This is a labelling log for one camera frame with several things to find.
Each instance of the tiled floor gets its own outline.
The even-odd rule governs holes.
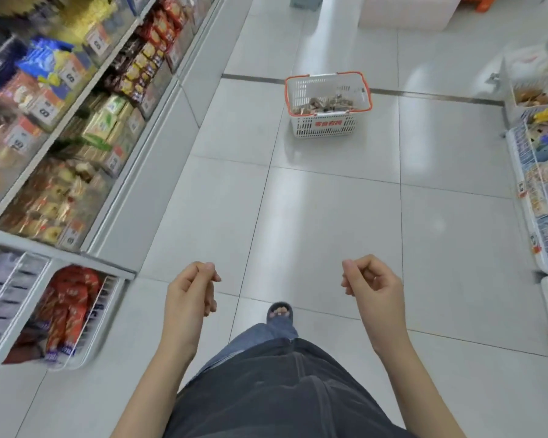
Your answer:
[[[503,48],[548,33],[548,2],[463,9],[444,33],[425,34],[358,29],[360,1],[325,0],[312,13],[254,0],[225,72],[359,69],[372,87],[489,97],[484,80]],[[339,286],[341,260],[372,252],[403,276],[412,340],[466,434],[548,438],[548,321],[512,200],[501,109],[373,100],[353,135],[300,141],[283,86],[222,79],[103,350],[85,369],[47,375],[18,437],[109,435],[158,343],[167,283],[193,260],[215,262],[223,282],[185,382],[286,300],[301,337],[401,425],[355,301]],[[48,430],[45,417],[55,418]]]

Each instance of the blue jeans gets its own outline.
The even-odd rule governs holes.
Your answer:
[[[250,327],[247,331],[240,333],[230,343],[224,347],[220,353],[211,358],[205,366],[201,368],[199,374],[210,368],[219,366],[221,363],[234,357],[238,353],[248,350],[258,344],[265,343],[276,338],[298,338],[299,334],[292,325],[288,316],[277,315],[272,318],[268,324],[260,323]]]

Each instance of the forearm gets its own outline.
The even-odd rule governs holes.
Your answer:
[[[409,432],[418,438],[466,438],[412,343],[394,348],[380,359]]]
[[[111,438],[160,438],[189,363],[189,354],[184,350],[159,347]]]

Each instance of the white shopping basket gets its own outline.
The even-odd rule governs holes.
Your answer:
[[[353,110],[309,115],[293,113],[294,108],[308,104],[312,98],[326,102],[339,94],[353,102]],[[354,131],[358,118],[373,107],[367,81],[361,72],[291,76],[286,79],[285,96],[292,129],[298,138],[350,134]]]

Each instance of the metal floor strip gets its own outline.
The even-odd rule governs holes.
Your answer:
[[[271,83],[274,85],[285,84],[285,80],[278,79],[278,78],[266,78],[266,77],[249,76],[249,75],[235,75],[232,73],[224,73],[221,75],[221,78],[224,78],[227,80],[241,80],[241,81],[253,81],[258,83]],[[378,95],[392,95],[397,97],[421,98],[423,100],[437,100],[441,102],[485,104],[487,106],[500,106],[500,107],[503,106],[502,101],[489,100],[485,98],[457,97],[454,95],[436,95],[431,93],[406,92],[403,90],[379,89],[376,87],[371,87],[369,90],[371,93],[376,93]]]

